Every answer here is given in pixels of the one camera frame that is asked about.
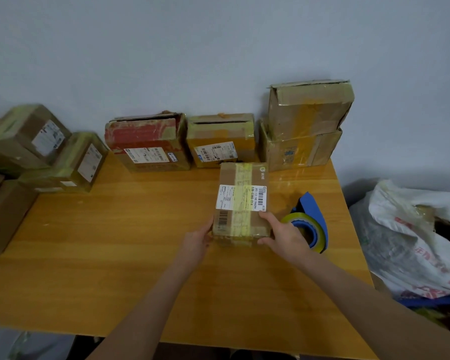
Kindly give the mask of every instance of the white wall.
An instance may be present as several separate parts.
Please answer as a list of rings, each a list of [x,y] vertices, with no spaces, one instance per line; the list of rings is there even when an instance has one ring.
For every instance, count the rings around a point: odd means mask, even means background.
[[[450,0],[0,0],[0,115],[42,102],[100,134],[163,109],[259,116],[269,84],[314,78],[354,86],[333,154],[349,196],[450,190]]]

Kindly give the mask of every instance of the white plastic bag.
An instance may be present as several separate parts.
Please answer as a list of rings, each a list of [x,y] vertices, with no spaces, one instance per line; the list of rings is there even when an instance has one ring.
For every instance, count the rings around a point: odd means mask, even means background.
[[[433,232],[415,205],[450,221],[450,192],[396,187],[380,181],[350,207],[366,262],[395,296],[408,290],[427,298],[450,294],[450,242]]]

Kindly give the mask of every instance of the hand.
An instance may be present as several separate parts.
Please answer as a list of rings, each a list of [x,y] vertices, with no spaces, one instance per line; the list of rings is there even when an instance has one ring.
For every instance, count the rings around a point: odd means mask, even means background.
[[[178,249],[175,257],[175,263],[184,266],[186,270],[193,272],[202,262],[210,245],[212,238],[208,235],[212,229],[214,217],[210,217],[206,224],[197,231],[187,232]]]
[[[312,252],[300,230],[291,223],[281,223],[271,212],[260,211],[258,214],[270,223],[275,235],[275,240],[271,237],[262,237],[258,240],[258,244],[269,246],[275,254],[294,266],[299,266],[300,261]]]

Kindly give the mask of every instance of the person's right hand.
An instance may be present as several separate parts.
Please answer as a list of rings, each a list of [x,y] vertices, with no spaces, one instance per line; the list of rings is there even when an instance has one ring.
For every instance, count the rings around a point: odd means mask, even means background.
[[[300,261],[312,252],[300,230],[294,225],[281,223],[271,212],[260,211],[258,214],[270,223],[275,235],[275,240],[271,237],[260,238],[258,240],[259,245],[269,246],[274,253],[294,266],[298,266]]]

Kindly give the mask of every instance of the packing tape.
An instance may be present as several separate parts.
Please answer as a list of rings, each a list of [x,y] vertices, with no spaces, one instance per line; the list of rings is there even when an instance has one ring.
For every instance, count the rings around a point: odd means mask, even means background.
[[[328,239],[325,235],[324,228],[313,217],[303,212],[294,212],[282,218],[281,221],[284,224],[290,222],[300,230],[304,237],[312,235],[313,239],[309,245],[313,251],[320,254],[327,248]]]

